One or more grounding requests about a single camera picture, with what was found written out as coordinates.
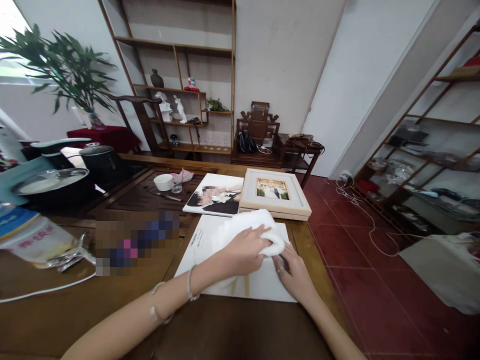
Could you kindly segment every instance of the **photo frame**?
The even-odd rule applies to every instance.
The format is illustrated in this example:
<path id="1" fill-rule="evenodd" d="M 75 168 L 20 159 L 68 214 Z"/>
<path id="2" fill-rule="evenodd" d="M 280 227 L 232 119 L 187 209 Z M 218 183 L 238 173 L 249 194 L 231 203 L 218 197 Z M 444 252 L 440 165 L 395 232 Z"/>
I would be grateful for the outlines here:
<path id="1" fill-rule="evenodd" d="M 248 168 L 238 212 L 258 209 L 281 219 L 306 221 L 312 214 L 295 174 Z"/>

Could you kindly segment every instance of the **hand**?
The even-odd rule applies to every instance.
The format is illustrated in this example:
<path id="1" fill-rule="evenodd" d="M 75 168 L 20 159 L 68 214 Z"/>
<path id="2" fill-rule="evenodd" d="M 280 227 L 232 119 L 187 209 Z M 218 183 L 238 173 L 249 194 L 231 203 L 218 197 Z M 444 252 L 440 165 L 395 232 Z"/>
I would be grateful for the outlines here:
<path id="1" fill-rule="evenodd" d="M 317 301 L 320 297 L 310 279 L 304 260 L 297 255 L 292 245 L 286 243 L 281 256 L 288 263 L 288 271 L 282 266 L 278 256 L 272 256 L 272 259 L 276 272 L 290 295 L 304 307 Z"/>
<path id="2" fill-rule="evenodd" d="M 222 259 L 223 278 L 248 275 L 260 269 L 264 255 L 259 252 L 270 246 L 270 240 L 262 238 L 262 234 L 272 228 L 260 225 L 256 229 L 249 227 L 239 232 L 237 236 L 217 254 Z"/>

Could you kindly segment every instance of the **black kettle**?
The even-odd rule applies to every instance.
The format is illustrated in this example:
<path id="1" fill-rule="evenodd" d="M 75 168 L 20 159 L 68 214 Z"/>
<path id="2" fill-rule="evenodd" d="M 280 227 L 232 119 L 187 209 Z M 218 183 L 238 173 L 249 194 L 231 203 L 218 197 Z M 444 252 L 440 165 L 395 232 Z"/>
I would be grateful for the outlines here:
<path id="1" fill-rule="evenodd" d="M 129 174 L 127 165 L 111 146 L 91 142 L 79 154 L 96 184 L 117 182 Z"/>

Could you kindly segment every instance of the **pen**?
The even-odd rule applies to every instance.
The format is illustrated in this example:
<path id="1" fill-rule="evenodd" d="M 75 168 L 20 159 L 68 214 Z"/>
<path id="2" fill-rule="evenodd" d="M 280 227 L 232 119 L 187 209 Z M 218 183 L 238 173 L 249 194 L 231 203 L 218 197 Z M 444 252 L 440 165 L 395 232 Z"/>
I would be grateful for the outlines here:
<path id="1" fill-rule="evenodd" d="M 158 196 L 161 196 L 162 198 L 165 198 L 165 199 L 170 199 L 170 200 L 176 200 L 176 201 L 182 201 L 182 199 L 179 199 L 178 197 L 173 197 L 173 196 L 168 196 L 168 195 L 163 195 L 159 192 L 156 193 Z"/>

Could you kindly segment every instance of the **wedding photo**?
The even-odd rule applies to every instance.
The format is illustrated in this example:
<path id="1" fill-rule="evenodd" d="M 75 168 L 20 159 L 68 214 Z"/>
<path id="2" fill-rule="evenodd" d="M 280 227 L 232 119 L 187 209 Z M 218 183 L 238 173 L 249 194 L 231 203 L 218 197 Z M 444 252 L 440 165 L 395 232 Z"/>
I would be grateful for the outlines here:
<path id="1" fill-rule="evenodd" d="M 290 200 L 285 181 L 258 178 L 256 181 L 256 195 L 271 199 Z"/>

